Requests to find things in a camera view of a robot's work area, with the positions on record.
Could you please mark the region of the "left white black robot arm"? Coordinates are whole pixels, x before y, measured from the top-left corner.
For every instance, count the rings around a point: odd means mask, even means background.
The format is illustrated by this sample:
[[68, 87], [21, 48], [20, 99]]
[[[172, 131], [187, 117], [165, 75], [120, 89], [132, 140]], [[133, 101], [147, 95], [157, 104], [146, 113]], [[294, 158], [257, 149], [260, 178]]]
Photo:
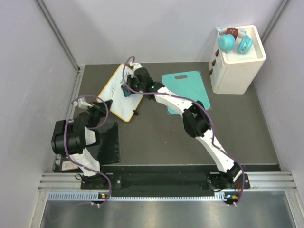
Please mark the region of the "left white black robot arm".
[[72, 105], [85, 109], [85, 112], [73, 120], [57, 121], [51, 139], [53, 152], [68, 158], [84, 176], [92, 177], [91, 182], [97, 188], [105, 187], [108, 177], [100, 172], [100, 162], [93, 158], [88, 147], [100, 142], [99, 122], [108, 116], [112, 102], [110, 99], [88, 103], [85, 98], [74, 101]]

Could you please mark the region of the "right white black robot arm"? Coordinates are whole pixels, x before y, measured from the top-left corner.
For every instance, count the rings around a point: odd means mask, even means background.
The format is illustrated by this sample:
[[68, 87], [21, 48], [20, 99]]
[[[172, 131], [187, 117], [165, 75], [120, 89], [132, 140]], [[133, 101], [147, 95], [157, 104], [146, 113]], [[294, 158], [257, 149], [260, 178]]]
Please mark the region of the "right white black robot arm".
[[126, 64], [132, 73], [123, 75], [121, 86], [123, 95], [146, 95], [151, 100], [163, 104], [177, 112], [182, 117], [185, 132], [198, 140], [207, 150], [222, 176], [222, 183], [227, 188], [233, 188], [244, 178], [242, 166], [232, 159], [221, 147], [215, 144], [214, 124], [205, 110], [202, 102], [178, 96], [165, 85], [154, 81], [148, 70], [139, 63]]

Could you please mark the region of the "blue heart eraser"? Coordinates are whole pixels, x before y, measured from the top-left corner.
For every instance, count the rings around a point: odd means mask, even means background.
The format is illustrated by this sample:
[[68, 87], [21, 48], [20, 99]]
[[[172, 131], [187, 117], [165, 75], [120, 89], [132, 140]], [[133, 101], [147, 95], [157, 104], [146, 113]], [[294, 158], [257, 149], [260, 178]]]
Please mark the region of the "blue heart eraser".
[[125, 97], [129, 97], [129, 96], [131, 95], [131, 93], [124, 92], [123, 95], [124, 95]]

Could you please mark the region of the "yellow framed whiteboard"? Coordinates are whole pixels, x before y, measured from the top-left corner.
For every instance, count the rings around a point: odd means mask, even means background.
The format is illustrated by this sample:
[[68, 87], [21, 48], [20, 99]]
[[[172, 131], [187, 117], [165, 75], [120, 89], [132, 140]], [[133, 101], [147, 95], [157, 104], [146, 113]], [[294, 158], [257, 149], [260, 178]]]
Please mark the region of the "yellow framed whiteboard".
[[129, 97], [124, 96], [121, 88], [121, 85], [124, 84], [123, 67], [124, 64], [120, 64], [98, 97], [104, 101], [112, 100], [110, 112], [123, 121], [129, 122], [134, 115], [134, 110], [139, 106], [143, 95], [131, 94]]

